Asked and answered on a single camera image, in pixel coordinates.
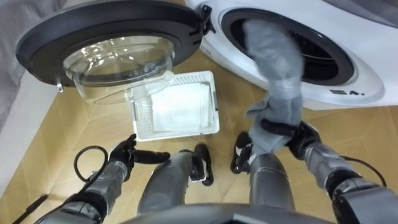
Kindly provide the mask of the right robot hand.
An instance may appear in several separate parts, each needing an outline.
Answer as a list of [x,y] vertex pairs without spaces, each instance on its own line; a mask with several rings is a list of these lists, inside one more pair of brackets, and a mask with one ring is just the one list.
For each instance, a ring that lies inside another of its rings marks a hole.
[[304,160],[306,148],[315,142],[321,142],[318,131],[308,123],[301,121],[298,126],[276,123],[267,119],[261,120],[261,128],[269,133],[287,136],[290,140],[285,144],[298,160]]

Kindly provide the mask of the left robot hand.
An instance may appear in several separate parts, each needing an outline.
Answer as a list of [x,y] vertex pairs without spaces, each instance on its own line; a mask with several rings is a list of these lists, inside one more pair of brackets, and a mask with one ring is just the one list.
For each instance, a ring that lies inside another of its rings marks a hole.
[[139,164],[161,164],[170,158],[169,152],[143,151],[136,149],[136,134],[130,135],[125,141],[120,142],[109,156],[109,162],[121,162],[126,167],[126,182],[131,176],[132,168],[135,163]]

